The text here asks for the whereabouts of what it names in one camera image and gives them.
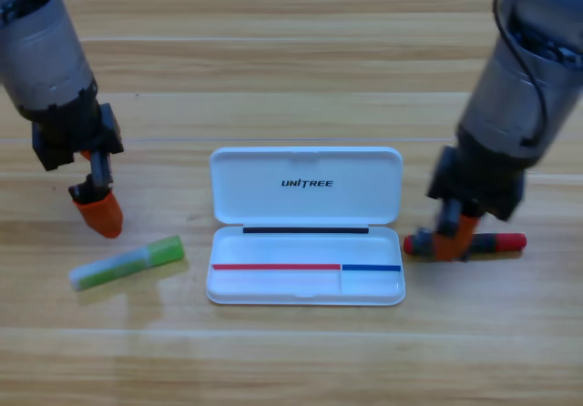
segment wood grain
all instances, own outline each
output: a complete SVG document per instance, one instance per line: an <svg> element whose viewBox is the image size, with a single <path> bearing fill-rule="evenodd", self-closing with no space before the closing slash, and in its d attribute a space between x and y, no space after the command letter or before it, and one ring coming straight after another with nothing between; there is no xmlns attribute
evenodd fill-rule
<svg viewBox="0 0 583 406"><path fill-rule="evenodd" d="M222 307L205 296L210 153L381 145L404 157L403 238L496 39L490 0L66 0L114 107L124 232L86 228L0 93L0 405L579 406L583 107L528 175L519 258L404 258L391 308ZM187 257L75 293L67 273L179 234Z"/></svg>

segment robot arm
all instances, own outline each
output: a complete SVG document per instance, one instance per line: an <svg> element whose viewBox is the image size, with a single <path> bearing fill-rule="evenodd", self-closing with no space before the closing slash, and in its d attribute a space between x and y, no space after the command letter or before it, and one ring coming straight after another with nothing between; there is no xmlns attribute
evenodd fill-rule
<svg viewBox="0 0 583 406"><path fill-rule="evenodd" d="M86 223L107 238L123 215L111 192L109 155L123 151L110 105L97 83L63 0L0 0L0 82L32 123L33 150L45 170L81 152L91 174L69 193Z"/></svg>
<svg viewBox="0 0 583 406"><path fill-rule="evenodd" d="M583 0L495 0L500 37L427 196L442 201L435 255L462 256L479 219L508 220L525 171L547 152L583 87Z"/></svg>

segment green glue stick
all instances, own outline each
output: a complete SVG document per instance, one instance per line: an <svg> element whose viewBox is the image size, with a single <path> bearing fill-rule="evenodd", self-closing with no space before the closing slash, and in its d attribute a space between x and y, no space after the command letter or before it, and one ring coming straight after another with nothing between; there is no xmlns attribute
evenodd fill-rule
<svg viewBox="0 0 583 406"><path fill-rule="evenodd" d="M180 236L172 236L113 258L77 267L69 272L69 280L73 288L83 290L183 258Z"/></svg>

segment blue stripe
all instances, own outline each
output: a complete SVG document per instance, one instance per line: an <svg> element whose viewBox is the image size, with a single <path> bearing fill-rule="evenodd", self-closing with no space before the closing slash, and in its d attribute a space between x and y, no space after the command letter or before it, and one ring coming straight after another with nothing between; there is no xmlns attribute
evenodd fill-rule
<svg viewBox="0 0 583 406"><path fill-rule="evenodd" d="M401 272L401 265L343 265L343 271L392 271Z"/></svg>

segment green cap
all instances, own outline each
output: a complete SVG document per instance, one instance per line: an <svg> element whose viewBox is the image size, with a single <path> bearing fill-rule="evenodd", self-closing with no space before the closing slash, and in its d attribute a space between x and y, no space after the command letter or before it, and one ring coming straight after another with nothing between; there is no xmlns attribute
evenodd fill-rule
<svg viewBox="0 0 583 406"><path fill-rule="evenodd" d="M149 261L152 267L164 265L184 258L184 248L180 236L171 236L153 242L147 246L149 251Z"/></svg>

